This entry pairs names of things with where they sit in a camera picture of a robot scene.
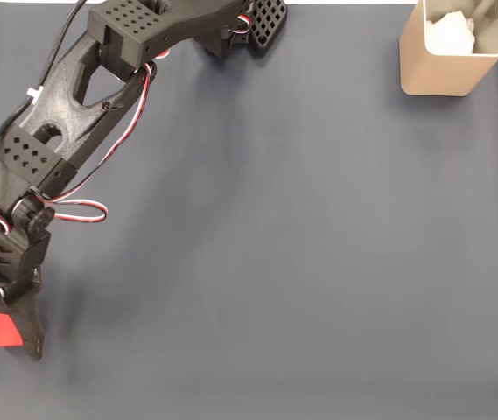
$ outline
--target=dark gray mat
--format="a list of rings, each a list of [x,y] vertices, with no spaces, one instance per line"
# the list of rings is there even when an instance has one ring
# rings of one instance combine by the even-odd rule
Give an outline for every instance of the dark gray mat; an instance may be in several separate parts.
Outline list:
[[[68,9],[0,4],[0,122]],[[406,96],[410,11],[291,7],[264,60],[173,48],[82,189],[109,219],[51,228],[45,358],[0,349],[0,418],[498,418],[498,68]]]

